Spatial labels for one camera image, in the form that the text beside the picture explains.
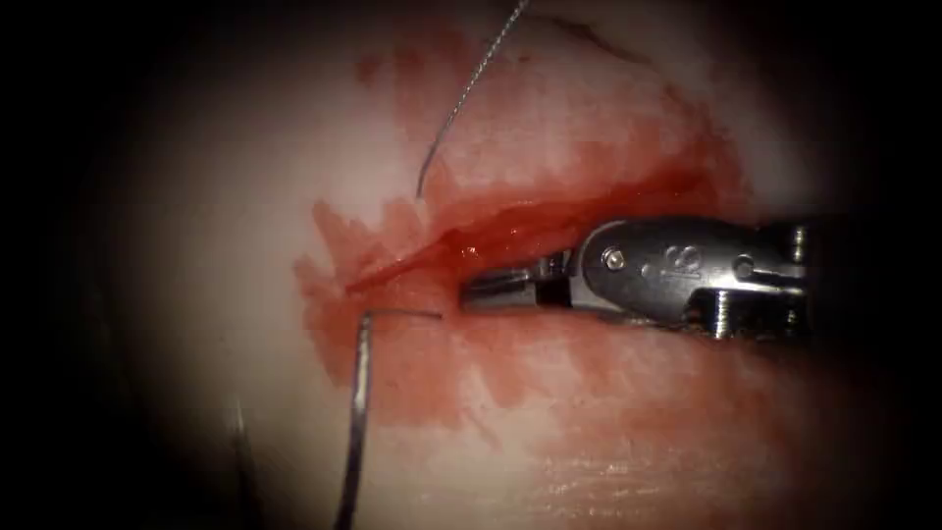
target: curved needle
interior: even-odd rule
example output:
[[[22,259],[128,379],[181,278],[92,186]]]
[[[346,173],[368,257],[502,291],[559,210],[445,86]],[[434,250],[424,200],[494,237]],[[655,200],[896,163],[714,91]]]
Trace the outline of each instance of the curved needle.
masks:
[[[363,313],[356,330],[356,365],[353,374],[353,396],[350,401],[350,440],[346,455],[346,473],[335,530],[348,530],[353,526],[356,498],[366,445],[366,415],[370,404],[370,367],[373,357],[373,318],[378,315],[403,315],[441,320],[442,315],[432,311],[413,309],[373,309]]]

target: red blood stain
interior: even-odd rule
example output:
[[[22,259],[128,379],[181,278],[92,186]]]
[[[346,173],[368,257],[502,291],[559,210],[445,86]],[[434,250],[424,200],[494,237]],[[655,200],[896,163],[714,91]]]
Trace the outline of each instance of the red blood stain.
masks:
[[[408,139],[426,140],[440,125],[443,108],[435,96],[453,104],[453,94],[466,81],[477,58],[460,34],[435,30],[420,42],[399,46],[392,54],[394,118]],[[370,65],[365,58],[362,64]],[[450,76],[433,65],[445,62]],[[501,77],[520,82],[526,65],[498,61],[489,70],[491,91],[476,97],[488,112],[463,118],[463,128],[485,127],[514,112],[515,90],[501,90]],[[369,66],[360,73],[369,71]],[[607,103],[610,113],[622,110],[619,98]],[[580,133],[559,145],[571,154],[568,165],[549,170],[535,167],[528,183],[502,179],[460,182],[474,166],[447,149],[440,152],[428,175],[423,223],[411,200],[384,206],[379,228],[346,219],[322,201],[314,205],[313,221],[333,258],[334,276],[320,272],[310,258],[294,271],[307,302],[304,325],[332,381],[349,385],[359,315],[377,307],[436,309],[443,322],[385,318],[377,322],[374,345],[374,421],[387,425],[486,429],[461,397],[461,385],[478,374],[496,406],[512,408],[529,393],[552,394],[534,377],[517,354],[544,331],[563,335],[561,347],[582,352],[573,359],[589,393],[613,392],[610,378],[617,364],[605,355],[610,329],[593,320],[559,314],[525,314],[495,320],[461,314],[457,285],[469,275],[529,259],[573,245],[594,223],[621,215],[689,213],[732,219],[748,218],[749,190],[743,183],[732,149],[712,132],[704,109],[689,105],[676,93],[665,102],[684,116],[689,140],[675,154],[658,155],[659,124],[634,115],[638,134],[630,141],[587,141]],[[608,120],[609,116],[599,116]],[[579,128],[585,127],[580,118]],[[499,152],[497,140],[486,151]],[[648,164],[642,178],[636,157]],[[497,438],[484,433],[493,445]]]
[[[478,50],[458,32],[424,26],[410,30],[417,36],[392,54],[394,119],[408,140],[424,145],[453,104],[453,94],[466,82]],[[566,462],[578,455],[587,461],[646,464],[604,482],[583,480],[602,475],[594,469],[557,464],[535,480],[572,488],[549,503],[621,509],[637,500],[612,497],[613,490],[623,487],[634,492],[658,484],[666,493],[644,500],[652,521],[686,520],[686,515],[678,515],[678,500],[685,503],[684,513],[697,513],[706,527],[736,524],[744,516],[761,520],[767,516],[762,511],[738,515],[734,504],[698,497],[696,485],[707,470],[722,474],[719,487],[729,499],[747,495],[766,469],[750,467],[759,465],[756,461],[771,465],[777,474],[769,481],[778,481],[779,486],[794,485],[797,476],[822,473],[819,470],[826,468],[834,452],[822,449],[820,433],[836,432],[839,422],[832,416],[796,414],[788,403],[797,397],[813,402],[817,396],[850,406],[847,397],[809,390],[834,388],[832,383],[812,383],[807,367],[776,364],[741,347],[669,335],[648,344],[644,341],[652,339],[647,332],[616,331],[584,317],[530,313],[495,319],[462,314],[457,308],[462,279],[484,268],[568,247],[605,218],[687,213],[755,219],[734,151],[714,133],[709,109],[686,101],[668,84],[661,98],[665,112],[682,116],[688,133],[674,154],[661,154],[658,118],[645,122],[620,105],[631,97],[626,87],[624,92],[611,92],[610,100],[587,99],[584,107],[574,107],[585,112],[569,124],[568,131],[559,132],[562,140],[557,147],[570,153],[565,167],[529,166],[528,183],[512,184],[494,176],[475,182],[476,167],[466,155],[480,149],[488,156],[507,156],[500,141],[487,133],[488,127],[505,122],[524,106],[517,94],[526,69],[542,61],[531,60],[532,55],[512,65],[497,61],[489,70],[489,83],[475,95],[476,112],[461,122],[465,131],[476,131],[481,139],[463,145],[462,153],[447,147],[440,151],[425,188],[429,220],[423,221],[407,198],[384,205],[378,228],[343,217],[329,202],[314,205],[313,223],[337,270],[327,275],[309,257],[294,265],[306,301],[304,325],[314,350],[335,385],[346,388],[352,377],[356,324],[363,311],[377,307],[441,311],[445,316],[441,322],[389,317],[375,323],[371,421],[473,429],[499,450],[499,437],[489,431],[476,406],[467,402],[462,385],[469,376],[478,375],[490,401],[502,408],[518,407],[528,396],[556,398],[558,389],[540,379],[521,351],[543,334],[562,337],[552,347],[568,352],[579,388],[565,397],[567,404],[550,411],[559,420],[559,431],[532,451],[547,461]],[[378,89],[370,82],[378,64],[367,56],[357,67],[357,79],[367,88]],[[569,96],[574,101],[584,97],[578,92]],[[613,127],[612,116],[614,123],[631,121],[638,133],[630,141],[583,139],[585,130]],[[655,161],[643,164],[640,174],[639,156]],[[612,355],[613,338],[622,346],[638,341],[643,347],[630,358]],[[648,346],[657,351],[646,354]],[[662,353],[678,354],[677,362],[664,368],[658,364]],[[412,447],[401,452],[421,457],[416,452],[430,450]],[[756,460],[763,451],[768,451],[765,460]],[[808,458],[808,454],[820,456]],[[768,464],[770,458],[777,463]],[[794,489],[775,491],[782,499],[802,501]],[[784,527],[798,526],[794,518],[778,520]],[[592,527],[620,522],[595,519]]]

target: blood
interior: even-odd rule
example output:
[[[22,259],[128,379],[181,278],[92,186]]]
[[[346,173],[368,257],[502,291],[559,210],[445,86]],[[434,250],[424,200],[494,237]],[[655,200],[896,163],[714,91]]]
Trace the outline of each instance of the blood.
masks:
[[[365,55],[351,75],[364,89],[373,89],[383,69],[391,69],[396,122],[409,138],[430,138],[443,114],[431,112],[420,94],[430,93],[429,83],[460,87],[474,54],[454,31],[437,29],[417,38],[418,44],[413,37],[409,45],[398,46],[391,60],[381,54]],[[489,112],[462,117],[463,131],[486,129],[494,112],[515,112],[521,102],[512,94],[525,84],[526,69],[541,62],[534,55],[513,66],[495,63],[489,71],[490,88],[482,87],[475,96]],[[442,61],[450,74],[444,78],[430,67]],[[504,90],[502,79],[515,87]],[[431,93],[454,91],[433,87]],[[609,379],[617,363],[599,354],[608,350],[605,342],[611,331],[605,324],[563,314],[521,314],[499,320],[462,314],[456,300],[458,284],[485,268],[570,247],[593,224],[609,217],[752,215],[749,187],[734,151],[715,133],[709,116],[669,86],[661,99],[688,124],[684,145],[669,155],[660,150],[655,136],[661,129],[654,119],[633,118],[636,128],[630,141],[603,141],[582,139],[578,131],[586,125],[580,118],[573,122],[573,134],[563,134],[557,147],[570,153],[570,162],[556,169],[518,166],[519,171],[529,172],[528,180],[468,181],[474,161],[443,149],[428,176],[425,204],[405,197],[391,200],[376,227],[345,218],[328,201],[316,203],[312,221],[337,272],[327,274],[304,256],[295,262],[294,273],[306,302],[304,327],[335,385],[350,384],[360,314],[370,308],[398,307],[437,310],[445,318],[426,322],[387,317],[376,323],[371,421],[472,428],[496,446],[497,437],[486,432],[485,422],[466,399],[469,381],[480,379],[488,406],[510,409],[531,394],[551,396],[551,385],[520,354],[542,336],[559,338],[556,347],[571,352],[571,363],[587,394],[613,388]],[[625,106],[621,99],[607,104],[614,115],[628,112],[621,110]],[[599,127],[608,126],[600,122]],[[613,131],[611,137],[620,135]],[[486,150],[499,156],[504,151],[493,142]],[[507,167],[513,167],[507,160]]]
[[[409,39],[391,53],[366,54],[351,69],[351,78],[376,97],[384,97],[384,82],[392,86],[392,118],[409,143],[405,159],[424,155],[477,59],[471,39],[442,27],[410,26]],[[503,55],[512,56],[512,46]],[[728,499],[759,488],[790,507],[799,499],[789,492],[799,491],[794,485],[801,477],[835,475],[826,470],[838,452],[827,449],[821,433],[851,432],[806,413],[811,403],[843,399],[821,390],[837,388],[833,381],[815,382],[805,366],[769,361],[741,346],[654,335],[574,314],[491,318],[458,309],[463,279],[570,247],[610,217],[757,219],[735,149],[708,109],[667,82],[661,110],[683,123],[674,131],[683,133],[676,149],[664,148],[658,117],[635,113],[630,85],[585,99],[570,91],[572,119],[555,132],[553,144],[529,153],[506,147],[493,124],[527,121],[520,94],[541,87],[529,69],[552,60],[528,50],[516,61],[495,62],[473,96],[477,110],[460,118],[451,137],[460,148],[445,144],[432,165],[424,202],[391,199],[381,222],[371,226],[342,215],[329,200],[313,205],[312,229],[336,272],[319,269],[309,256],[294,263],[312,354],[344,391],[363,311],[436,310],[442,321],[389,316],[375,322],[372,425],[470,432],[500,452],[505,434],[488,410],[520,412],[528,400],[542,398],[561,404],[545,409],[557,428],[526,446],[545,462],[533,470],[541,486],[534,491],[564,487],[536,494],[534,504],[627,509],[673,522],[686,516],[678,515],[683,505],[713,526],[738,521],[735,503],[696,491],[708,477]],[[583,79],[576,83],[583,85]],[[629,123],[631,134],[623,129]],[[568,162],[541,163],[550,151],[565,152]],[[494,158],[504,173],[482,176],[481,161]],[[543,365],[560,355],[564,375],[554,377]],[[422,457],[433,450],[416,444],[398,451]],[[620,474],[607,467],[619,462],[634,467]],[[631,496],[612,496],[616,490]]]

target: pale tissue surface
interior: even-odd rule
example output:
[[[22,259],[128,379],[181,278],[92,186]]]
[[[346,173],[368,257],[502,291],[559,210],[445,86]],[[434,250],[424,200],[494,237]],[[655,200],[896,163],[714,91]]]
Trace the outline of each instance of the pale tissue surface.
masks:
[[[479,17],[472,31],[487,34],[495,20],[498,13]],[[820,181],[820,175],[796,151],[794,142],[776,133],[774,109],[749,97],[755,88],[746,86],[745,96],[733,97],[710,93],[703,82],[717,59],[713,52],[724,52],[723,47],[713,50],[708,41],[691,42],[695,21],[673,24],[664,15],[656,22],[656,29],[649,32],[630,25],[630,33],[638,35],[639,51],[654,58],[690,93],[707,102],[719,101],[720,121],[737,139],[760,198],[769,206],[782,207],[812,201],[814,188],[808,184]],[[536,24],[524,21],[516,38],[547,40],[555,34]],[[412,193],[423,149],[416,145],[415,158],[403,158],[405,151],[397,139],[401,131],[390,119],[389,109],[378,107],[349,76],[331,72],[343,70],[355,48],[377,34],[347,32],[344,40],[317,49],[320,55],[309,61],[303,54],[290,55],[283,68],[278,68],[277,57],[265,63],[263,73],[245,67],[239,78],[250,82],[238,89],[227,84],[186,87],[181,99],[172,99],[175,103],[169,105],[179,105],[186,113],[154,117],[155,149],[138,161],[142,170],[129,180],[133,186],[127,190],[126,207],[114,213],[107,229],[114,242],[113,258],[121,264],[123,309],[136,333],[134,339],[144,345],[141,370],[151,382],[145,395],[163,411],[168,430],[205,456],[207,468],[221,473],[219,480],[225,482],[221,477],[227,454],[221,448],[226,424],[219,412],[232,395],[239,395],[255,445],[263,454],[263,480],[277,492],[272,503],[310,521],[328,520],[339,497],[347,394],[330,384],[311,352],[301,329],[298,316],[303,308],[289,264],[307,255],[330,271],[333,264],[325,246],[312,231],[311,204],[326,199],[342,214],[374,226],[381,204]],[[704,39],[708,31],[701,27],[696,34]],[[565,47],[560,45],[554,53],[564,64]],[[292,76],[292,69],[303,72]],[[546,72],[548,79],[552,75]],[[542,153],[545,164],[562,166],[564,155],[552,148],[556,142],[552,124],[562,119],[565,110],[554,104],[549,81],[548,89],[543,99],[535,98],[546,106],[534,114],[540,126],[521,133],[520,141],[539,142],[545,148],[531,147],[529,152]],[[644,90],[642,84],[639,92]],[[459,119],[455,142],[460,140]],[[664,147],[670,149],[674,141],[666,132]],[[460,154],[454,146],[449,149],[452,155]],[[483,168],[489,163],[498,161],[481,161]],[[482,174],[507,177],[493,169]],[[558,344],[561,340],[546,338],[533,344],[533,353],[521,354],[533,364],[543,363],[546,381],[566,396],[577,382]],[[658,347],[665,346],[644,344],[649,354],[638,357],[632,356],[631,348],[618,352],[633,359],[635,371],[632,381],[622,385],[644,384],[638,392],[649,398],[678,391],[669,377],[661,379],[658,374],[683,372],[685,357],[650,354]],[[660,362],[671,366],[659,366]],[[749,370],[744,367],[747,378]],[[534,462],[528,445],[559,428],[547,413],[559,406],[557,399],[533,397],[519,409],[500,410],[474,372],[466,374],[462,392],[469,406],[479,411],[479,419],[496,433],[500,451],[493,451],[475,429],[376,430],[358,512],[365,527],[470,530],[499,523],[551,528],[564,527],[570,516],[578,514],[601,520],[630,517],[639,523],[669,521],[665,515],[669,509],[653,507],[646,499],[660,497],[664,503],[671,488],[696,490],[730,506],[737,501],[721,499],[726,487],[711,483],[706,471],[700,482],[686,486],[674,482],[670,477],[682,463],[664,459],[663,449],[653,446],[657,438],[623,440],[632,455],[624,461],[573,457]],[[604,403],[590,408],[589,412],[603,413]],[[748,441],[727,442],[752,447]],[[424,466],[415,468],[408,460],[391,457],[403,447],[433,450]],[[737,465],[767,473],[766,484],[773,492],[777,470],[753,457],[759,460]],[[656,458],[659,464],[653,468]],[[526,475],[534,465],[543,465],[547,476],[537,491]],[[592,499],[598,488],[587,483],[599,481],[612,481],[607,499]],[[583,490],[586,497],[571,495]],[[631,501],[613,501],[625,499]]]

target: wire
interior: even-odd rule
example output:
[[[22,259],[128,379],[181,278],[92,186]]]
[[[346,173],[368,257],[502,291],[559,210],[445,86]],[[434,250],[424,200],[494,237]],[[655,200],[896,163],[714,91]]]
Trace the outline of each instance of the wire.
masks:
[[[510,18],[507,19],[507,22],[500,29],[500,33],[497,34],[494,42],[492,42],[491,46],[488,48],[487,53],[484,54],[484,59],[478,63],[478,67],[471,74],[471,80],[468,81],[468,84],[465,85],[464,90],[461,91],[461,95],[458,97],[458,103],[454,106],[454,108],[451,109],[451,112],[448,113],[445,123],[442,125],[442,128],[439,129],[439,133],[435,136],[435,141],[432,142],[432,146],[429,148],[429,153],[425,156],[425,161],[422,162],[422,168],[419,170],[419,184],[415,189],[415,198],[422,198],[422,190],[425,187],[426,175],[429,172],[429,167],[432,165],[432,160],[435,158],[436,151],[439,150],[439,144],[441,144],[442,140],[445,139],[445,133],[447,133],[448,129],[451,128],[451,124],[454,122],[455,117],[457,117],[458,112],[464,105],[465,100],[468,99],[468,94],[471,92],[471,88],[473,88],[475,83],[478,82],[478,78],[481,76],[481,73],[484,72],[484,69],[487,68],[488,64],[491,63],[491,60],[494,59],[494,55],[497,53],[497,49],[500,48],[503,39],[507,36],[510,28],[513,27],[515,22],[517,22],[520,14],[523,13],[523,10],[526,9],[529,3],[530,0],[520,0],[520,2],[517,3],[516,9],[514,9],[513,13],[510,14]]]
[[[347,445],[346,472],[340,494],[340,508],[335,530],[353,527],[353,514],[359,495],[360,474],[363,468],[363,450],[366,445],[366,419],[370,405],[370,375],[373,358],[373,319],[379,315],[402,315],[442,319],[441,313],[414,309],[370,309],[360,317],[356,330],[356,361],[350,399],[350,439]]]

